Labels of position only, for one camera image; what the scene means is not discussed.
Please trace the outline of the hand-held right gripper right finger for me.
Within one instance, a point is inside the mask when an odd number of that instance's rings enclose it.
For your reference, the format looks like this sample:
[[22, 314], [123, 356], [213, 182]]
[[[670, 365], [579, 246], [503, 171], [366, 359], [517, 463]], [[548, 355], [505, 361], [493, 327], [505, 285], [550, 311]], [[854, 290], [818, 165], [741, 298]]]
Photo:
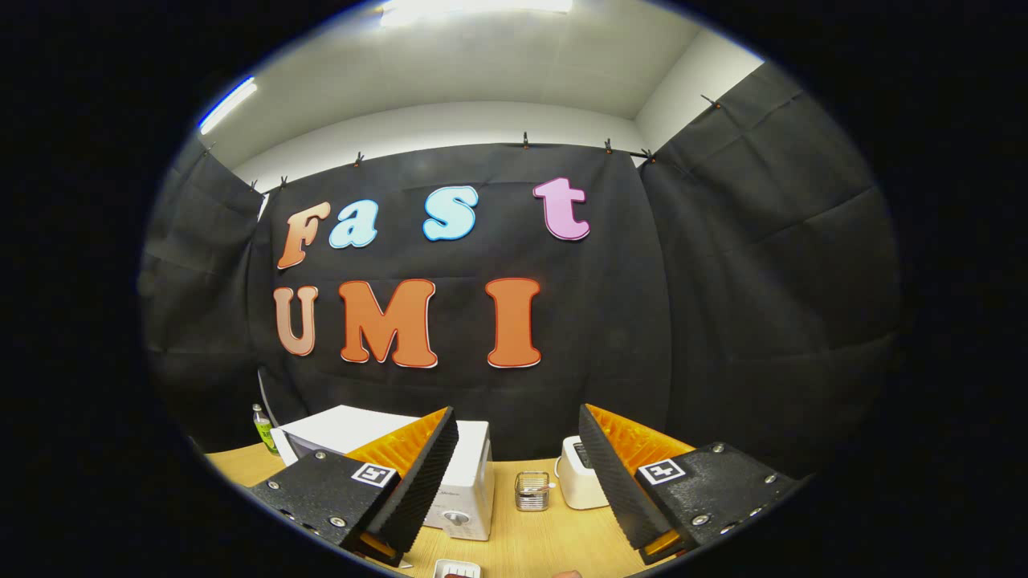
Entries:
[[804, 483], [726, 442], [691, 446], [594, 404], [581, 404], [577, 435], [647, 566], [725, 541]]

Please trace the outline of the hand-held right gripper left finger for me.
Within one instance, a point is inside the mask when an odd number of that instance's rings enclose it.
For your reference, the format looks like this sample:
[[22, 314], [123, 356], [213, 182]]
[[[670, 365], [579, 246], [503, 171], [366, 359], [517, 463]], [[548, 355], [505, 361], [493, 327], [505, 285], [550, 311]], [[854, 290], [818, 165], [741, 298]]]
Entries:
[[247, 491], [316, 538], [396, 568], [457, 445], [458, 421], [445, 406], [355, 450], [313, 450]]

